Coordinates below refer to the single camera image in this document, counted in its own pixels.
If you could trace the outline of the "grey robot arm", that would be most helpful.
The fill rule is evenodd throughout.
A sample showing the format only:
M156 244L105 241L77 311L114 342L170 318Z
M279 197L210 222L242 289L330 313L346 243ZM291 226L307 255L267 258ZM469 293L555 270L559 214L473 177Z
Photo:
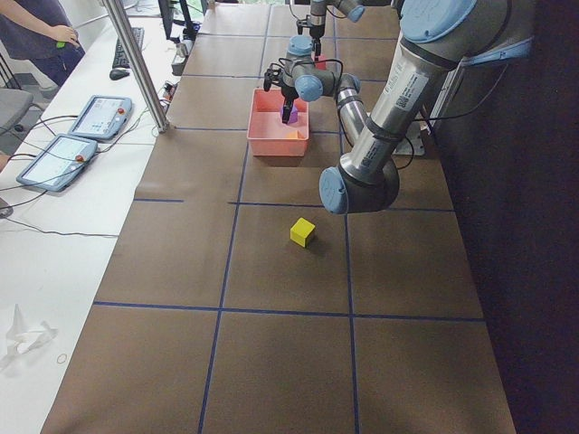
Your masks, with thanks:
M314 60L321 55L321 40L326 31L327 13L337 13L339 18L346 18L356 23L364 14L365 6L356 0L312 0L306 18L307 28L313 42Z
M324 207L335 214L377 212L399 191L392 159L397 146L437 83L458 66L513 61L528 55L533 40L533 1L404 1L400 36L384 90L371 111L359 96L359 80L344 72L321 70L312 53L319 47L328 3L314 1L304 23L313 35L290 38L278 70L264 84L281 88L282 119L295 99L322 96L336 103L352 149L319 179Z

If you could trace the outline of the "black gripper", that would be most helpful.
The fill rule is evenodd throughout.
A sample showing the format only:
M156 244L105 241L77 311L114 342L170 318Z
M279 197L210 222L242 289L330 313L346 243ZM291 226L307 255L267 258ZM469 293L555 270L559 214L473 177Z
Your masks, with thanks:
M313 61L318 63L321 55L321 38L323 37L322 26L312 26L310 28L310 37L313 39Z
M295 107L293 101L299 97L299 94L293 86L282 82L280 85L284 103L280 110L281 122L285 125L295 122Z

